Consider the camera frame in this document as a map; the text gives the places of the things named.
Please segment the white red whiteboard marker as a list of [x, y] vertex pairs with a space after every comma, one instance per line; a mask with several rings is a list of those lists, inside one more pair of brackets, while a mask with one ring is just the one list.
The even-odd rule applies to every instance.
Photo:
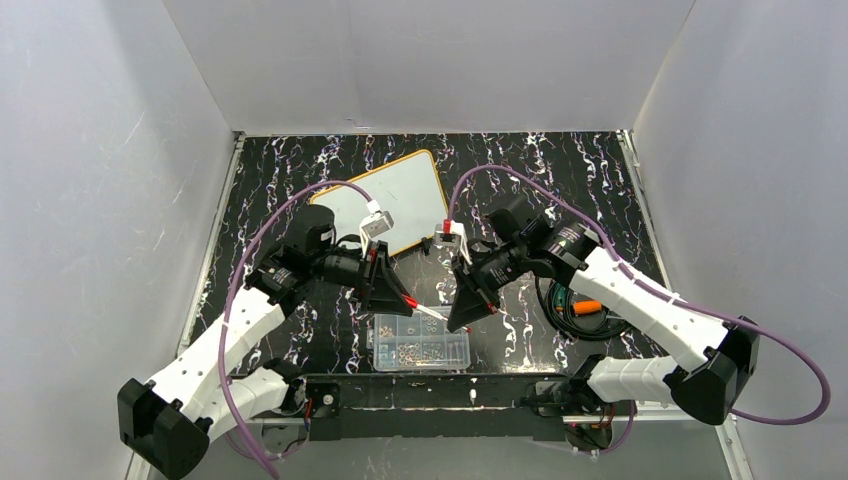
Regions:
[[403, 320], [414, 335], [459, 335], [472, 332], [468, 326], [456, 329], [449, 327], [449, 306], [426, 306], [410, 297], [407, 298], [407, 304], [410, 311], [408, 316], [403, 316]]

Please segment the yellow framed whiteboard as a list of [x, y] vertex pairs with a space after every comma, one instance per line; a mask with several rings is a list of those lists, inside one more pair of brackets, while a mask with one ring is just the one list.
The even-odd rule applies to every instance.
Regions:
[[[377, 237], [388, 243], [392, 256], [417, 246], [425, 237], [432, 237], [435, 226], [447, 217], [445, 192], [434, 157], [428, 150], [418, 150], [351, 182], [369, 193], [393, 219], [393, 227]], [[360, 222], [368, 215], [361, 195], [344, 186], [319, 192], [310, 202], [334, 212], [339, 237], [356, 234]]]

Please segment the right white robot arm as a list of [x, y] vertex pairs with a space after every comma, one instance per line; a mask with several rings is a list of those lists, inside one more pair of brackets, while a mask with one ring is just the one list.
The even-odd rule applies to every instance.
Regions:
[[449, 331], [495, 314], [501, 289], [519, 277], [550, 278], [600, 302], [665, 351], [654, 358], [588, 359], [571, 379], [571, 397], [674, 404], [702, 423], [724, 422], [755, 369], [758, 334], [683, 308], [668, 290], [614, 259], [579, 222], [553, 226], [517, 199], [486, 219], [498, 238], [486, 252], [469, 249], [458, 222], [445, 219], [435, 227], [436, 241], [457, 249]]

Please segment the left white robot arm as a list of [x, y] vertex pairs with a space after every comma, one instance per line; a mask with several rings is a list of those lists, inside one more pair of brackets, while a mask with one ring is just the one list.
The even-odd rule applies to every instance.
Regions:
[[370, 313], [413, 312], [390, 266], [388, 245], [378, 235], [393, 221], [376, 201], [348, 236], [336, 236], [334, 212], [307, 205], [291, 219], [283, 238], [237, 275], [229, 305], [191, 346], [147, 381], [131, 378], [117, 394], [121, 441], [168, 479], [186, 477], [209, 445], [245, 420], [286, 405], [306, 415], [299, 369], [270, 360], [242, 380], [229, 374], [268, 333], [281, 326], [317, 282], [348, 287], [354, 303]]

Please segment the clear plastic screw box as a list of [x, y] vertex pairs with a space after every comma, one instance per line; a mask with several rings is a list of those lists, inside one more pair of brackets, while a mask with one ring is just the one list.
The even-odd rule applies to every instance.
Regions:
[[411, 317], [376, 314], [372, 351], [378, 372], [453, 371], [471, 364], [468, 333], [450, 332], [445, 320], [418, 311]]

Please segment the green handled screwdriver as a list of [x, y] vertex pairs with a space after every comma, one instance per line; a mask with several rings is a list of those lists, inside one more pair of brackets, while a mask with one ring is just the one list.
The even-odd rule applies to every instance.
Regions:
[[549, 288], [549, 300], [551, 307], [558, 313], [564, 313], [571, 308], [571, 294], [569, 289], [554, 282]]

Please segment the orange handled screwdriver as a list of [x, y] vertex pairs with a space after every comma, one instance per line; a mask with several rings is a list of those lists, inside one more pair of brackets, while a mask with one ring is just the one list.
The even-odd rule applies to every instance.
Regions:
[[572, 316], [586, 316], [602, 312], [603, 305], [596, 300], [583, 300], [568, 305], [556, 305], [555, 311], [562, 314], [568, 313]]

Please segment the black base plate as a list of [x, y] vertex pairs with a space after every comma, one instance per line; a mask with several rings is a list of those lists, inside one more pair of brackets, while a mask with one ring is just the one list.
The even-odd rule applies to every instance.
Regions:
[[310, 424], [313, 441], [530, 437], [561, 441], [567, 429], [597, 425], [603, 438], [634, 415], [628, 401], [603, 406], [566, 375], [309, 374], [307, 415], [265, 412], [266, 425]]

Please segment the aluminium side rail left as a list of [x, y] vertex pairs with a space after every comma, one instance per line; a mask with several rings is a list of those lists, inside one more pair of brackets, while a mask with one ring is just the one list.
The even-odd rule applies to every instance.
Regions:
[[179, 341], [175, 350], [175, 357], [179, 357], [190, 345], [191, 334], [194, 328], [196, 317], [201, 310], [201, 299], [205, 291], [205, 284], [208, 278], [209, 270], [213, 264], [213, 256], [217, 238], [221, 229], [226, 206], [233, 188], [234, 178], [238, 170], [238, 165], [241, 153], [244, 148], [246, 133], [244, 131], [236, 131], [234, 133], [233, 151], [230, 156], [224, 183], [218, 197], [214, 216], [211, 224], [211, 229], [207, 238], [206, 248], [204, 251], [201, 267], [197, 282], [195, 284], [192, 300], [189, 305], [187, 316], [181, 330]]

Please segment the aluminium side rail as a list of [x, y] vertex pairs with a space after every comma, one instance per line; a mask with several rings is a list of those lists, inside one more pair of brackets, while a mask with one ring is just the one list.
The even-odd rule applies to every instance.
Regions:
[[191, 334], [194, 328], [196, 317], [201, 310], [201, 299], [205, 291], [205, 284], [208, 278], [209, 270], [213, 264], [213, 256], [217, 238], [221, 229], [226, 206], [233, 188], [234, 178], [238, 170], [238, 165], [241, 153], [244, 148], [246, 133], [244, 131], [236, 131], [234, 133], [233, 151], [230, 156], [224, 183], [218, 197], [214, 216], [211, 224], [211, 229], [207, 238], [206, 248], [204, 251], [201, 267], [197, 282], [195, 284], [192, 300], [189, 305], [187, 316], [181, 330], [179, 341], [175, 350], [175, 357], [179, 357], [190, 345]]
[[616, 136], [624, 155], [627, 171], [629, 172], [632, 184], [635, 188], [635, 196], [637, 197], [638, 204], [640, 205], [650, 244], [655, 253], [662, 283], [664, 286], [668, 287], [670, 285], [668, 272], [657, 242], [655, 225], [647, 202], [646, 189], [641, 176], [641, 164], [633, 140], [633, 131], [620, 129], [616, 131]]

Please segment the aluminium side rail right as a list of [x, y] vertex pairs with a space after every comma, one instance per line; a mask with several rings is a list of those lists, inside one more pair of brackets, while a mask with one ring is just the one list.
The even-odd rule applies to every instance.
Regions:
[[664, 286], [668, 287], [670, 285], [668, 272], [657, 242], [655, 225], [647, 202], [646, 189], [641, 176], [641, 164], [633, 140], [633, 131], [620, 129], [616, 131], [616, 136], [624, 155], [627, 171], [629, 172], [632, 184], [635, 188], [635, 196], [637, 197], [638, 204], [640, 205], [650, 244], [655, 253], [662, 283]]

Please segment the aluminium front rail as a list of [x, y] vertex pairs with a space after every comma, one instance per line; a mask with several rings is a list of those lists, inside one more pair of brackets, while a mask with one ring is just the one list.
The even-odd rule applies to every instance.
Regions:
[[182, 479], [239, 423], [292, 426], [318, 441], [353, 438], [529, 437], [592, 451], [622, 443], [639, 421], [674, 421], [656, 402], [603, 405], [574, 396], [562, 375], [311, 374], [260, 368], [193, 387], [186, 372], [118, 395], [122, 441], [169, 479]]

